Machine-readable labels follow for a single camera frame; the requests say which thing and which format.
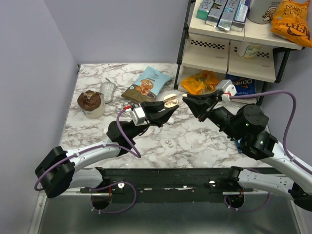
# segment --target box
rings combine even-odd
[[[208,14],[206,24],[216,27],[228,0],[215,0]]]
[[[206,20],[208,13],[210,9],[212,8],[213,4],[214,4],[214,0],[203,0],[197,10],[196,18],[199,18],[201,20]]]
[[[228,0],[225,5],[222,17],[219,21],[218,29],[224,31],[230,30],[239,3],[240,0]]]
[[[249,10],[250,0],[240,0],[235,18],[233,20],[231,30],[241,32],[243,31],[246,23],[247,13]]]

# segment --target white shelf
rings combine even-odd
[[[200,6],[201,0],[195,2],[194,11],[190,23],[189,33],[200,34],[205,36],[224,38],[229,40],[247,41],[263,45],[284,47],[290,49],[300,50],[301,45],[297,45],[289,40],[286,40],[278,35],[272,33],[271,24],[257,24],[246,20],[245,28],[242,32],[230,30],[229,32],[220,31],[210,25],[206,25],[204,20],[196,18],[197,10]]]
[[[231,40],[239,40],[242,41],[245,37],[244,30],[242,32],[236,32],[230,30],[229,32],[220,31],[218,28],[215,28],[210,25],[206,25],[204,20],[196,18],[197,10],[201,0],[197,0],[195,2],[194,11],[192,14],[192,19],[190,23],[189,33],[201,34],[206,36],[225,38]]]
[[[181,81],[184,80],[187,77],[190,77],[194,74],[200,73],[202,70],[201,69],[196,69],[196,68],[191,68],[191,67],[182,67],[182,73],[179,75],[177,83],[178,83],[178,90],[185,92],[185,93],[189,93],[189,91],[187,91],[183,85],[181,84]],[[222,74],[222,73],[215,73],[215,75],[217,76],[219,82],[221,82],[223,79],[225,79],[226,74]],[[256,98],[251,98],[251,99],[233,99],[232,101],[234,102],[240,102],[240,103],[245,103],[245,104],[255,104],[257,102]]]
[[[272,33],[271,24],[257,24],[251,22],[249,19],[246,20],[245,25],[245,38],[244,41],[258,43],[263,45],[271,45],[278,47],[285,47],[290,49],[300,50],[301,45],[297,45],[289,40],[286,40],[278,35]]]
[[[228,52],[228,40],[190,34],[184,50],[182,66],[226,73]]]
[[[197,68],[192,68],[192,67],[182,67],[182,69],[183,69],[182,73],[179,75],[178,80],[177,80],[177,83],[179,84],[178,90],[185,92],[185,93],[189,93],[189,91],[187,91],[183,87],[183,85],[181,84],[181,81],[183,81],[187,77],[200,73],[202,70],[197,69]],[[218,78],[219,82],[225,79],[225,76],[226,76],[226,74],[223,74],[223,73],[215,73],[215,75]]]
[[[271,47],[262,46],[254,58],[242,58],[236,52],[238,46],[239,42],[231,41],[228,74],[275,82],[275,68]]]

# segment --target marble countertop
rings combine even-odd
[[[72,103],[62,135],[63,149],[75,149],[101,141],[105,137],[108,125],[116,119],[120,110],[131,103],[121,94],[138,76],[151,66],[160,72],[175,77],[176,64],[169,63],[119,63],[119,64],[83,64],[80,69]],[[105,113],[96,119],[87,118],[77,104],[77,98],[86,90],[99,91],[105,78],[117,87],[112,102],[105,105]],[[182,92],[173,89],[174,79],[169,81],[157,100],[175,93],[180,107],[173,114],[174,125],[165,124],[162,128],[150,127],[148,131],[136,137],[136,147],[142,158],[132,154],[110,158],[91,165],[103,168],[207,168],[207,167],[267,167],[267,164],[239,154],[234,142],[209,120],[199,122],[188,106],[182,102]],[[226,107],[236,113],[243,104],[230,102]],[[124,115],[121,120],[130,120]]]

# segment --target orange chip bag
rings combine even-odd
[[[310,0],[298,3],[283,0],[272,17],[271,32],[298,45],[312,47],[310,29],[307,22]]]
[[[214,72],[201,71],[198,74],[185,78],[181,84],[194,95],[201,95],[207,91],[214,91],[219,84]]]

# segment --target blue snack bag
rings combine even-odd
[[[172,77],[164,75],[152,67],[147,67],[121,96],[137,103],[155,101],[164,84],[171,79]]]
[[[254,79],[237,77],[233,75],[226,75],[226,79],[230,79],[236,88],[236,96],[255,94]]]

